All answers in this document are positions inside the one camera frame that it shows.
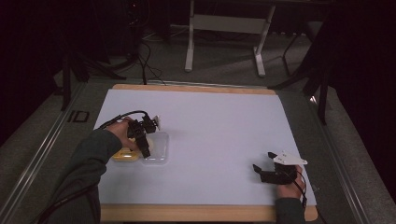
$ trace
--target gray sleeve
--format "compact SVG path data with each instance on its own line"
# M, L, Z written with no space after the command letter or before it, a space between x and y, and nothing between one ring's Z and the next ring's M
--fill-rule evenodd
M82 140L60 178L50 204L56 204L88 187L76 199L57 207L45 223L99 223L100 203L97 184L106 164L122 147L119 138L107 130L95 130Z

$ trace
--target desk leg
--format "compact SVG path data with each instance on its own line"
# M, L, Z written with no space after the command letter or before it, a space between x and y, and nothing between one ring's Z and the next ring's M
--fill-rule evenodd
M190 1L190 25L189 25L189 45L187 47L186 72L192 71L192 61L194 57L194 1Z
M64 55L63 64L63 90L62 94L64 95L64 103L62 104L61 111L65 111L67 106L70 104L71 99L71 88L70 88L70 61L69 54Z
M268 35L268 30L271 25L272 17L274 16L275 8L276 8L275 5L271 6L270 11L268 12L267 18L265 20L264 26L262 27L262 33L261 33L261 39L260 39L259 46L253 48L254 57L256 59L257 72L259 74L259 77L265 76L264 64L262 62L262 46L264 45L265 37L267 37L267 35Z

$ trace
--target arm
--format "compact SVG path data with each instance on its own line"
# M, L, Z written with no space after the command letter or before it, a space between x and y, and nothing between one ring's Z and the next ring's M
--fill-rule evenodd
M57 206L51 214L43 216L40 223L100 222L97 184L106 171L108 160L122 147L137 149L135 143L128 140L127 129L128 120L115 123L106 130L93 131L78 144L50 204L59 204L64 199L70 200Z
M301 189L305 189L305 183L300 175L295 179ZM305 223L304 210L300 202L302 193L294 183L276 186L278 199L276 200L276 224L301 224Z

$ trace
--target hand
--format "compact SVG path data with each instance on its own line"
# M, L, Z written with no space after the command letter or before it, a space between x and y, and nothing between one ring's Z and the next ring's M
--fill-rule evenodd
M128 136L127 136L129 120L132 120L132 119L129 117L125 117L122 121L115 122L115 123L107 126L106 130L114 133L114 135L116 135L120 139L120 141L122 143L122 147L128 147L129 149L136 151L136 150L139 150L136 142L129 140Z
M296 165L297 172L302 173L303 169ZM302 180L301 175L297 173L297 178L295 179L296 183L300 186L301 189L305 189L305 183ZM278 198L301 198L301 191L297 188L294 183L290 183L288 185L278 185L276 186L276 193Z

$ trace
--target yellow object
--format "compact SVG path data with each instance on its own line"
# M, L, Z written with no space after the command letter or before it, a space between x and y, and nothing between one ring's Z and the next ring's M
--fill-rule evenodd
M139 154L136 151L131 151L128 147L123 147L112 158L114 161L137 161L139 160Z

